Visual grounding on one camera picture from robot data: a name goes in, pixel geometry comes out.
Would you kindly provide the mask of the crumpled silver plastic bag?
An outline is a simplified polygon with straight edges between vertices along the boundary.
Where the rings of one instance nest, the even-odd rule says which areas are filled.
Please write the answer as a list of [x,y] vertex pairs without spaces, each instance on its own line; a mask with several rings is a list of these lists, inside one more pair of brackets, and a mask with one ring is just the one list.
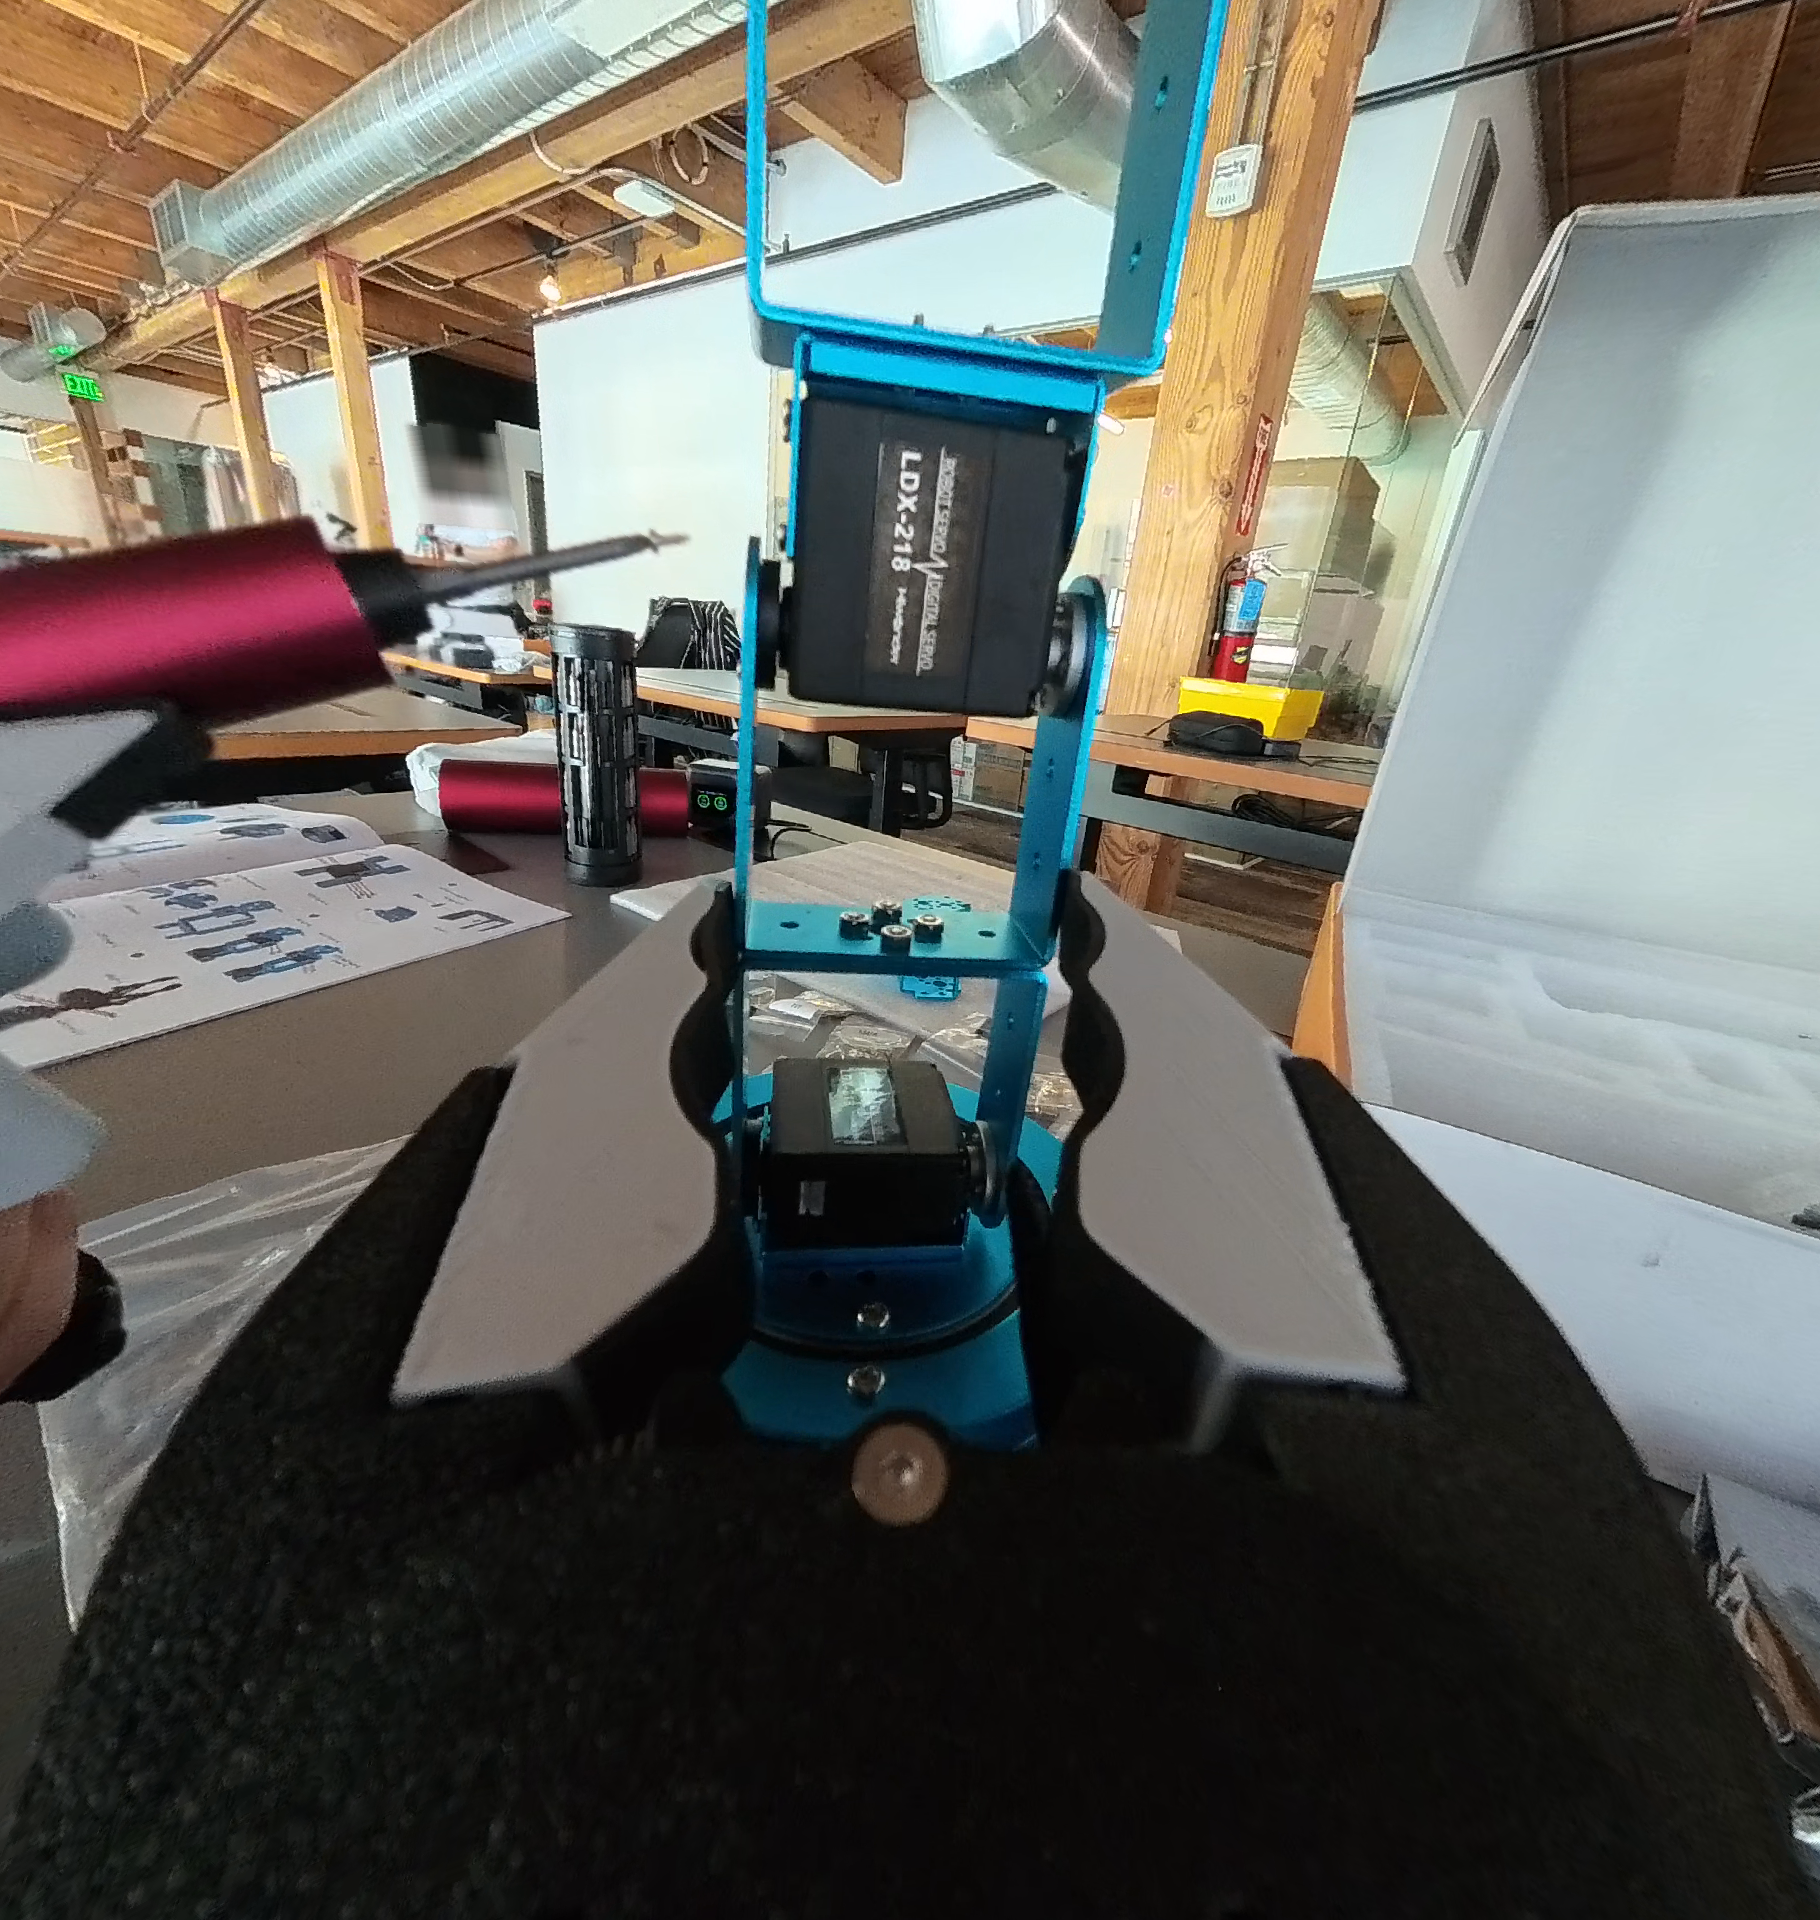
[[1791,1791],[1791,1827],[1820,1884],[1820,1514],[1706,1476],[1690,1515],[1708,1598],[1727,1622]]

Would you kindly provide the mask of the silver ventilation duct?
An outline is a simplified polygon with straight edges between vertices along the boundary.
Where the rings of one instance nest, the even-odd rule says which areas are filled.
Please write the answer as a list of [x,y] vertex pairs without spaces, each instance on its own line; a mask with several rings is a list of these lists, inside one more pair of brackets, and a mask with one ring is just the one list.
[[466,3],[211,188],[152,199],[168,281],[211,287],[614,80],[591,3]]
[[1115,207],[1139,32],[1110,3],[914,3],[921,74],[998,155]]

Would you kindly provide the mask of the printed instruction manual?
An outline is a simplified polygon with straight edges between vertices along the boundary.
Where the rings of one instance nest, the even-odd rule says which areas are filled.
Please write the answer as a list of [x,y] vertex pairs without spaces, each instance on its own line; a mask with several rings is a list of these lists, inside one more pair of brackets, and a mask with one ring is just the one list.
[[68,949],[0,990],[0,1052],[56,1067],[566,919],[351,815],[140,815],[47,891]]

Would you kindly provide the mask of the yellow plastic bin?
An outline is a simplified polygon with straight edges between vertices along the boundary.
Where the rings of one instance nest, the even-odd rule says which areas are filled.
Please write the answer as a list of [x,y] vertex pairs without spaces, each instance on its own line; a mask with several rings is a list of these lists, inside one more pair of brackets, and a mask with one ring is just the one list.
[[1194,675],[1179,683],[1176,710],[1207,713],[1217,720],[1255,725],[1270,741],[1301,745],[1324,710],[1324,688],[1231,683]]

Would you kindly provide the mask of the person's left hand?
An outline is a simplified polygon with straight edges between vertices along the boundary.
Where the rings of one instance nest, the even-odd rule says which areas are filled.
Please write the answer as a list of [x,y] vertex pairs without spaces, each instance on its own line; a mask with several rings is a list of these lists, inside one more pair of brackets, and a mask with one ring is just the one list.
[[0,1208],[0,1399],[63,1332],[81,1286],[81,1208],[67,1186]]

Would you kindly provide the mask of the black charger with green lights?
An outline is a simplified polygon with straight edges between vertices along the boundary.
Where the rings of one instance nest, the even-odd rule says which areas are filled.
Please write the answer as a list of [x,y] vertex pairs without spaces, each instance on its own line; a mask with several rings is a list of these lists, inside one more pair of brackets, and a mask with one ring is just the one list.
[[740,824],[750,824],[754,860],[774,849],[774,768],[754,763],[747,772],[732,756],[692,756],[687,775],[689,837],[719,846],[736,845]]

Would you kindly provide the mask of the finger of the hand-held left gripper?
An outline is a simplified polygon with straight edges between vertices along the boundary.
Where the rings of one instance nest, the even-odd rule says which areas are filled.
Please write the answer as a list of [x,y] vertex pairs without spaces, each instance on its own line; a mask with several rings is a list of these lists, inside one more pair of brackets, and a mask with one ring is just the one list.
[[204,724],[168,705],[0,710],[0,923],[204,771],[208,749]]
[[[56,908],[16,904],[0,919],[0,998],[59,967],[68,949],[71,933]],[[68,1186],[100,1140],[96,1115],[0,1052],[0,1211]]]

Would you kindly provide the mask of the blue toy robot arm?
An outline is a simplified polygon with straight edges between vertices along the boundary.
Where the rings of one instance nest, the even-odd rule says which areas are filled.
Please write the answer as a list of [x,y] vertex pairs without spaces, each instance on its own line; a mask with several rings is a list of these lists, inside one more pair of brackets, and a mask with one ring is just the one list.
[[739,763],[754,765],[756,693],[776,683],[815,705],[1037,725],[1006,908],[761,898],[739,830],[739,1042],[752,970],[998,985],[974,1115],[921,1060],[736,1068],[715,1115],[754,1329],[726,1387],[778,1441],[1037,1441],[1017,1241],[1061,1149],[1026,1105],[1110,657],[1105,590],[1066,568],[1107,398],[1163,369],[1229,12],[1146,4],[1096,343],[1061,348],[774,293],[774,27],[767,3],[750,4],[750,300],[761,357],[792,373],[792,414],[781,547],[750,547]]

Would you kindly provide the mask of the red metal tube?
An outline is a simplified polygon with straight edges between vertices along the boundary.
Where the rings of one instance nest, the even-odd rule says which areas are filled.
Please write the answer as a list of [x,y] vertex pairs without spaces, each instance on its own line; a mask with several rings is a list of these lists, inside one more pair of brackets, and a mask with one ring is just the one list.
[[226,725],[332,702],[388,683],[384,653],[436,606],[684,539],[654,528],[433,569],[269,521],[0,569],[0,713],[162,702]]

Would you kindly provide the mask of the wooden post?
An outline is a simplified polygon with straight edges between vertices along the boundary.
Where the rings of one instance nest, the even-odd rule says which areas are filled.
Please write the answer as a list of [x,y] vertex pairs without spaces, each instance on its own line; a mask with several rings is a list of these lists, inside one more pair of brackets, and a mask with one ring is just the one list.
[[1253,546],[1381,3],[1233,3],[1105,720],[1169,717]]

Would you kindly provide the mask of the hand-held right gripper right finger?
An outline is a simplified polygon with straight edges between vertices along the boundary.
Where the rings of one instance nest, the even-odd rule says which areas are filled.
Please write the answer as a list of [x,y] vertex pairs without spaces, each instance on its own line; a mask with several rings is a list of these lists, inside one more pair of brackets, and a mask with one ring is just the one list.
[[1253,1387],[1402,1399],[1281,1040],[1094,878],[1061,897],[1081,1118],[1044,1232],[1044,1432],[1214,1451]]

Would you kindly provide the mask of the black cylindrical bit holder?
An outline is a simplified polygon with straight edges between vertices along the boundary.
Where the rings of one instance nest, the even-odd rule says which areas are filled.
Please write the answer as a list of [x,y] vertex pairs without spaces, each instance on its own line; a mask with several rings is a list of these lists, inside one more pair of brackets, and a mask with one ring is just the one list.
[[637,635],[558,624],[552,647],[566,875],[622,887],[641,871]]

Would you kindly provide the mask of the red cylindrical case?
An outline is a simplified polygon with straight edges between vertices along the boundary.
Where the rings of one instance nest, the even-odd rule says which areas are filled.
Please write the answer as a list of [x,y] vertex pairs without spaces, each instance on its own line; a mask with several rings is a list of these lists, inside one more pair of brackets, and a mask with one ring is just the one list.
[[[429,771],[429,798],[444,828],[466,832],[548,832],[563,837],[563,772],[536,756],[444,756]],[[684,768],[637,771],[641,837],[689,837],[693,805]]]

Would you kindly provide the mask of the clear bags of small parts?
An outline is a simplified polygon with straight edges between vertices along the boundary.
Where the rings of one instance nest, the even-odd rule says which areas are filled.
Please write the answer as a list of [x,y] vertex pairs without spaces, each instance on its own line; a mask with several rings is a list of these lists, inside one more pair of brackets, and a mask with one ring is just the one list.
[[976,976],[909,990],[891,972],[752,970],[750,1068],[792,1056],[921,1060],[940,1068],[959,1109],[974,1115],[991,1067],[996,993],[994,978]]

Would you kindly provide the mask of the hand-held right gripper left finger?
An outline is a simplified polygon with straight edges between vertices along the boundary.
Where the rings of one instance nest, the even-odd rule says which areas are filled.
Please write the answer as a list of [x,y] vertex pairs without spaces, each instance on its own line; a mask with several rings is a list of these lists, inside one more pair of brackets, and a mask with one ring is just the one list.
[[740,1063],[736,911],[726,880],[692,886],[514,1051],[399,1407],[554,1391],[658,1408],[721,1387],[754,1315],[715,1115]]

